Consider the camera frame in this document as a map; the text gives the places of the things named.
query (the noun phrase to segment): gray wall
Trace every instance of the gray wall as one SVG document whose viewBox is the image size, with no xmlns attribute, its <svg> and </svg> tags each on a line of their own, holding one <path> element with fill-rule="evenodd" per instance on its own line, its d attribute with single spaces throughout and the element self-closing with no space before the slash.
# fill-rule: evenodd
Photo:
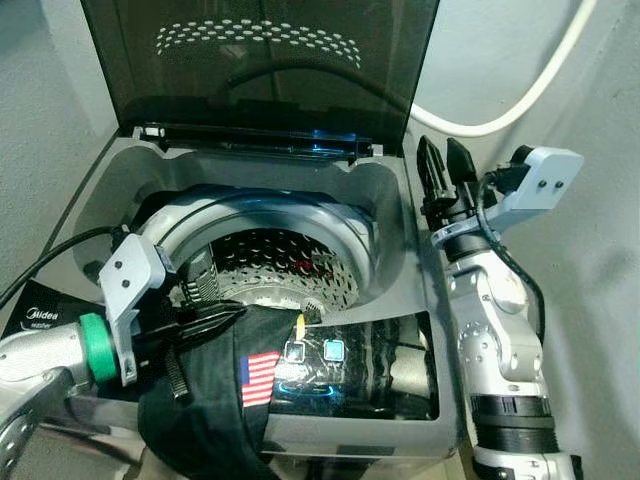
<svg viewBox="0 0 640 480">
<path fill-rule="evenodd" d="M 587 159 L 560 207 L 507 243 L 547 293 L 545 374 L 560 438 L 585 456 L 594 480 L 637 478 L 640 469 L 640 12 L 635 0 L 623 11 L 626 3 L 600 2 L 559 77 L 516 126 L 466 141 L 483 167 L 522 143 Z M 577 5 L 442 0 L 418 102 L 451 120 L 493 119 L 533 81 Z M 2 288 L 39 253 L 115 129 L 78 0 L 0 1 L 0 119 Z"/>
</svg>

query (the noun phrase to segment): us flag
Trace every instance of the us flag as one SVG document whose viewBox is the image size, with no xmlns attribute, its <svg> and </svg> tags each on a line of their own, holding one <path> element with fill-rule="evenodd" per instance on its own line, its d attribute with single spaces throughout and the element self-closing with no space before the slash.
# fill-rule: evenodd
<svg viewBox="0 0 640 480">
<path fill-rule="evenodd" d="M 273 379 L 280 352 L 249 355 L 240 359 L 242 406 L 266 405 L 271 401 Z"/>
</svg>

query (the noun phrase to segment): white hose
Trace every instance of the white hose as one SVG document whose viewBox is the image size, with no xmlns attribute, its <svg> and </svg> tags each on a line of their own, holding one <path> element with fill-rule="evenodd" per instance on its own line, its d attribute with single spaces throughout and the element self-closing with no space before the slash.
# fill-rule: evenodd
<svg viewBox="0 0 640 480">
<path fill-rule="evenodd" d="M 411 118 L 422 125 L 455 137 L 482 137 L 508 127 L 524 115 L 549 86 L 580 38 L 597 3 L 598 0 L 582 0 L 558 48 L 549 59 L 549 63 L 547 63 L 538 79 L 518 103 L 500 117 L 482 125 L 462 125 L 440 118 L 414 103 L 411 106 Z"/>
</svg>

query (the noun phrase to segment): black cloth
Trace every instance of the black cloth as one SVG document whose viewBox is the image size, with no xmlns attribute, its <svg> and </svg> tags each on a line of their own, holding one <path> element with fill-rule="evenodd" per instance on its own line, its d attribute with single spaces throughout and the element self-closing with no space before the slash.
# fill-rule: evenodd
<svg viewBox="0 0 640 480">
<path fill-rule="evenodd" d="M 260 460 L 269 405 L 242 407 L 241 359 L 281 352 L 298 312 L 250 306 L 220 336 L 179 355 L 193 401 L 174 401 L 166 376 L 140 400 L 151 451 L 192 479 L 276 479 Z"/>
</svg>

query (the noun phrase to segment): washing machine lid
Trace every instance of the washing machine lid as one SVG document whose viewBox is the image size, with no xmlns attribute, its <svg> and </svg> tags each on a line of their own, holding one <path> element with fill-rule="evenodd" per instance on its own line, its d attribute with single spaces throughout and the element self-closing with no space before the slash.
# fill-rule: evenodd
<svg viewBox="0 0 640 480">
<path fill-rule="evenodd" d="M 399 148 L 438 0 L 83 0 L 125 132 L 148 124 Z"/>
</svg>

